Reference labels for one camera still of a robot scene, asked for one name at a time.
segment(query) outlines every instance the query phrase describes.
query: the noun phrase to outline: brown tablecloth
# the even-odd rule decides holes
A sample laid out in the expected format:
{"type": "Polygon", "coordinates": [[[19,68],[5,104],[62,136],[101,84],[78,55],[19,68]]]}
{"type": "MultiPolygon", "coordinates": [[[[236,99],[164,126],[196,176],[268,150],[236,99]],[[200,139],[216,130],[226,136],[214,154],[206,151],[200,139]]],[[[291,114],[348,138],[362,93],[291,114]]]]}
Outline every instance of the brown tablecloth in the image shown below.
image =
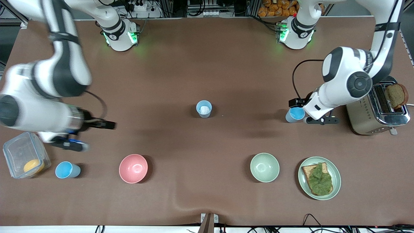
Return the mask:
{"type": "MultiPolygon", "coordinates": [[[[253,19],[149,20],[139,46],[119,53],[94,22],[78,22],[90,90],[105,99],[107,119],[118,128],[82,133],[90,152],[47,147],[52,166],[35,178],[11,178],[0,158],[0,225],[174,225],[200,221],[208,211],[229,225],[301,225],[306,213],[323,225],[413,223],[414,124],[397,136],[357,136],[344,107],[334,111],[339,125],[284,120],[295,97],[294,66],[337,46],[369,49],[374,24],[369,17],[323,18],[310,44],[293,51],[253,19]],[[214,106],[208,119],[194,110],[202,99],[214,106]],[[280,163],[274,182],[258,183],[250,174],[260,152],[280,163]],[[150,165],[139,184],[118,174],[132,153],[150,165]],[[341,190],[329,201],[309,198],[298,185],[298,166],[311,156],[328,158],[340,171],[341,190]],[[80,178],[55,177],[65,160],[81,164],[80,178]]],[[[45,26],[30,22],[7,65],[52,54],[45,26]]],[[[303,96],[322,84],[321,65],[298,69],[303,96]]],[[[399,38],[392,75],[412,93],[413,71],[399,38]]],[[[88,94],[65,102],[101,112],[88,94]]],[[[0,144],[20,133],[1,127],[0,144]]]]}

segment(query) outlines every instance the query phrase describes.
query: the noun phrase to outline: green indicator light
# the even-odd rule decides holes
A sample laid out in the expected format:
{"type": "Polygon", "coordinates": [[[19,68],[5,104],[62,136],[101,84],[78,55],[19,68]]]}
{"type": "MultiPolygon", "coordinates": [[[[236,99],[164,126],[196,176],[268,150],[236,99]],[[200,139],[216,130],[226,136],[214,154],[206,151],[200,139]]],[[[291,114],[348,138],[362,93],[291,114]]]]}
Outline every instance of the green indicator light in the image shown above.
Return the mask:
{"type": "Polygon", "coordinates": [[[282,32],[282,34],[280,35],[280,41],[284,42],[288,34],[289,34],[289,29],[286,28],[286,30],[282,32]]]}
{"type": "Polygon", "coordinates": [[[137,35],[135,34],[135,33],[130,33],[130,32],[128,32],[128,36],[129,36],[129,38],[131,39],[131,42],[133,43],[133,44],[135,44],[138,40],[137,40],[137,35]]]}
{"type": "Polygon", "coordinates": [[[309,40],[308,43],[312,40],[312,35],[313,35],[314,31],[311,32],[311,34],[309,35],[309,40]]]}
{"type": "Polygon", "coordinates": [[[108,38],[106,37],[105,33],[103,34],[103,36],[105,36],[106,43],[109,44],[108,38]]]}

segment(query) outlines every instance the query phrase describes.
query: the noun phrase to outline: toaster slot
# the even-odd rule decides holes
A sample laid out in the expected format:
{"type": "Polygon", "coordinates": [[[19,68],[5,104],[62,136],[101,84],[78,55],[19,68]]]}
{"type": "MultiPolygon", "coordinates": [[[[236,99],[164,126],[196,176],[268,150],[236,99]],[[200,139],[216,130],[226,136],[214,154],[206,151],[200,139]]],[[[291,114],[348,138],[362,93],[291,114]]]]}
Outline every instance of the toaster slot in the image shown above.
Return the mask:
{"type": "Polygon", "coordinates": [[[390,105],[389,97],[385,93],[385,89],[389,85],[392,85],[392,83],[379,84],[379,85],[373,86],[375,99],[377,101],[377,105],[379,107],[380,113],[381,114],[402,114],[403,113],[402,108],[394,110],[390,105]]]}

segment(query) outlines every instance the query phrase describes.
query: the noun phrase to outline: pink bowl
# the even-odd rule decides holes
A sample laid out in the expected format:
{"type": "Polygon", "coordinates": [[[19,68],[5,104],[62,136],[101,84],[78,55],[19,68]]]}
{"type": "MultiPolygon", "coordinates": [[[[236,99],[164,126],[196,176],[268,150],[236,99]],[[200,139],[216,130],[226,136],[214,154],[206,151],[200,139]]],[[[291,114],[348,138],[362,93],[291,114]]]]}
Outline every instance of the pink bowl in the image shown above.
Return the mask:
{"type": "Polygon", "coordinates": [[[148,163],[142,155],[128,155],[119,165],[121,179],[129,184],[141,181],[147,172],[148,163]]]}

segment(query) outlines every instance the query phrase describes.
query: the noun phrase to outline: green bowl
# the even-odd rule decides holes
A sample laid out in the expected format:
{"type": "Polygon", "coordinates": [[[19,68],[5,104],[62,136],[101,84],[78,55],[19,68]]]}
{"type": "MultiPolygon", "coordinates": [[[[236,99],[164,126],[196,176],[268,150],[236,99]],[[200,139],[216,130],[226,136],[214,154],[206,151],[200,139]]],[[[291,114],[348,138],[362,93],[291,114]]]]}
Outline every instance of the green bowl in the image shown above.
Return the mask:
{"type": "Polygon", "coordinates": [[[250,162],[250,171],[254,178],[260,182],[272,182],[279,175],[279,162],[268,153],[260,153],[250,162]]]}
{"type": "Polygon", "coordinates": [[[305,159],[305,161],[303,161],[303,163],[299,166],[298,179],[299,179],[299,184],[301,185],[305,193],[316,200],[321,200],[321,201],[329,200],[335,197],[338,194],[339,190],[341,189],[341,175],[339,174],[338,168],[331,161],[327,160],[326,158],[322,158],[318,156],[310,157],[310,158],[305,159]],[[311,189],[309,188],[309,185],[306,182],[305,174],[303,173],[303,170],[302,170],[302,167],[304,166],[314,165],[318,163],[326,163],[326,166],[328,168],[328,173],[332,177],[333,190],[330,194],[325,195],[325,196],[317,196],[311,192],[311,189]]]}

